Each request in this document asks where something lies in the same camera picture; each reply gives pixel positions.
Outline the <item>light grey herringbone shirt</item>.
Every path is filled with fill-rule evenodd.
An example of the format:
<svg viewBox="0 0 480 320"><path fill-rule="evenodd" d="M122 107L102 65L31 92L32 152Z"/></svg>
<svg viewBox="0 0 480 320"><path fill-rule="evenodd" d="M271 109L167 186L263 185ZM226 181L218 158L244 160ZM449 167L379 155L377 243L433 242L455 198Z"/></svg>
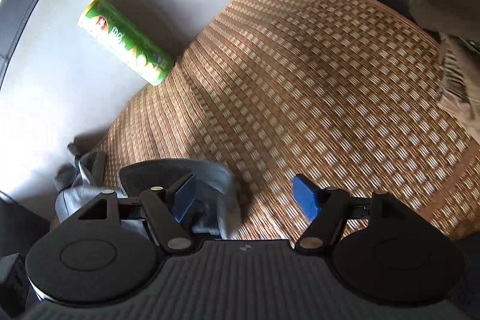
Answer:
<svg viewBox="0 0 480 320"><path fill-rule="evenodd" d="M57 172L55 212L63 222L99 195L112 190L118 198L138 197L152 190L191 235L233 239L241 225L239 185L230 169L203 160L159 159L127 165L118 170L118 184L107 185L107 154L83 154L67 146L69 163Z"/></svg>

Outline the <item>woven bamboo seat mat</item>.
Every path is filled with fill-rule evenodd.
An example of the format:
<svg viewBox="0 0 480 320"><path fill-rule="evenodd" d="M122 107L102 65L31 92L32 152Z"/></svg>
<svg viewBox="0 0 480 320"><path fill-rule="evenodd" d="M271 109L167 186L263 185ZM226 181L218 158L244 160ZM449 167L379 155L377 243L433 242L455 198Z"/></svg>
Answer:
<svg viewBox="0 0 480 320"><path fill-rule="evenodd" d="M479 146L437 104L436 42L374 0L232 0L99 148L103 183L160 158L227 165L239 238L297 239L304 174L354 196L386 191L444 234L479 229Z"/></svg>

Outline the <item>green cylindrical can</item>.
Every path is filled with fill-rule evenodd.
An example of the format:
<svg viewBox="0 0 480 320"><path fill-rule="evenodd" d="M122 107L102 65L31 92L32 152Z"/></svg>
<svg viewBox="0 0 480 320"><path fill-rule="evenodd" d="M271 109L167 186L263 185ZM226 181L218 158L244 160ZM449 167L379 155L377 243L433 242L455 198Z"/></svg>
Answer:
<svg viewBox="0 0 480 320"><path fill-rule="evenodd" d="M152 86L174 67L174 59L108 0L93 0L77 25Z"/></svg>

